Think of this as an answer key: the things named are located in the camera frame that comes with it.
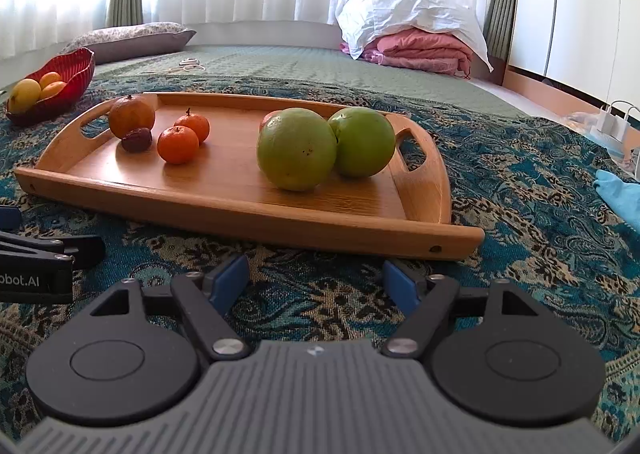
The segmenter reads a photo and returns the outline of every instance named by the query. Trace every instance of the teal patterned bedspread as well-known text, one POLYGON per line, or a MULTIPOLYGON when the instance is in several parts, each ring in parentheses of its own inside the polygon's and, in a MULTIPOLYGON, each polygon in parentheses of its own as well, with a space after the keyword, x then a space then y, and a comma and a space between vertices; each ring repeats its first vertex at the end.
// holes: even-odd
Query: teal patterned bedspread
MULTIPOLYGON (((25 195, 12 167, 33 166, 58 130, 94 104, 127 93, 186 90, 258 94, 365 105, 410 116, 442 153, 457 225, 484 228, 482 246, 463 262, 410 262, 465 286, 508 278, 573 326, 607 361, 607 383, 593 416, 614 440, 640 416, 640 239, 591 186, 594 172, 615 172, 607 153, 580 135, 538 118, 500 118, 437 101, 341 85, 279 78, 129 75, 95 77, 75 111, 32 129, 0 121, 0 203, 20 207, 25 235, 99 233, 108 250, 79 272, 70 306, 0 308, 0 424, 18 439, 37 422, 24 380, 30 351, 88 300, 124 277, 166 283, 207 269, 229 254, 250 259, 251 282, 227 321, 259 339, 380 344, 402 314, 382 291, 382 258, 320 253, 204 236, 95 214, 25 195)), ((417 153, 408 152, 409 161, 417 153)))

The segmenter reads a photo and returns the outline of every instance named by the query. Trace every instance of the white cabinet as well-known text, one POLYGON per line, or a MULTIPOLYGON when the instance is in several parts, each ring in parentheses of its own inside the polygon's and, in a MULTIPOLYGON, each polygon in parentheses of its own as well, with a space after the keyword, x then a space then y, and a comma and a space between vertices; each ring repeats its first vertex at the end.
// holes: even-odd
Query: white cabinet
POLYGON ((518 0, 509 65, 545 74, 556 0, 518 0))
POLYGON ((556 0, 546 76, 606 101, 619 16, 619 0, 556 0))
POLYGON ((618 47, 608 103, 626 100, 640 108, 640 0, 620 0, 618 47))

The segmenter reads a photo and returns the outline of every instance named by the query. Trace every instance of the folded blanket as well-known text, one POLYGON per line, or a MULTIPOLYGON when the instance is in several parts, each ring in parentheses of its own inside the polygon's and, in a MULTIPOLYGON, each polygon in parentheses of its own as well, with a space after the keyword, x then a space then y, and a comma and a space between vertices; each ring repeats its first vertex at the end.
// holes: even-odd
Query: folded blanket
MULTIPOLYGON (((349 54, 346 43, 340 50, 349 54)), ((471 72, 473 51, 448 33, 428 33, 411 28, 370 42, 360 58, 381 66, 455 74, 471 72)))

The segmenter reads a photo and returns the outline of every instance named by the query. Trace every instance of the bed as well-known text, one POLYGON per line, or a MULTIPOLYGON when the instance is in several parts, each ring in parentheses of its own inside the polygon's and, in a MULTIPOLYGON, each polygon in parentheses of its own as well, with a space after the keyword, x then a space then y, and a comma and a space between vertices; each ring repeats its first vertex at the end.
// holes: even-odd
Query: bed
MULTIPOLYGON (((226 315, 249 341, 368 337, 380 345, 403 316, 383 294, 382 258, 283 249, 154 227, 25 195, 11 172, 33 165, 80 112, 123 94, 187 90, 304 98, 400 112, 436 138, 449 173, 453 221, 484 228, 464 262, 418 262, 466 286, 508 278, 598 348, 607 383, 593 421, 614 440, 640 418, 640 239, 604 205, 594 172, 615 172, 580 135, 521 111, 462 78, 354 62, 337 51, 189 46, 172 55, 98 66, 75 110, 31 129, 0 121, 0 203, 20 207, 26 234, 99 233, 108 257, 78 273, 70 306, 4 304, 0 310, 2 429, 18 439, 37 421, 24 380, 30 352, 97 293, 124 277, 144 285, 207 269, 229 254, 250 259, 251 283, 226 315), (171 72, 184 58, 205 70, 171 72)), ((405 159, 420 161, 415 148, 405 159)), ((462 321, 459 327, 475 325, 462 321)))

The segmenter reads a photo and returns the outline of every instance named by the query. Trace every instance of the gray pillow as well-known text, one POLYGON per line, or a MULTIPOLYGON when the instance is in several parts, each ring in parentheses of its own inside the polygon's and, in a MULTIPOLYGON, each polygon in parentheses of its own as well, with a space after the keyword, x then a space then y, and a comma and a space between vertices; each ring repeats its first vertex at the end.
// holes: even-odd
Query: gray pillow
POLYGON ((107 64, 137 56, 182 51, 195 34, 195 31, 175 22, 97 29, 73 39, 62 53, 87 48, 95 53, 96 64, 107 64))

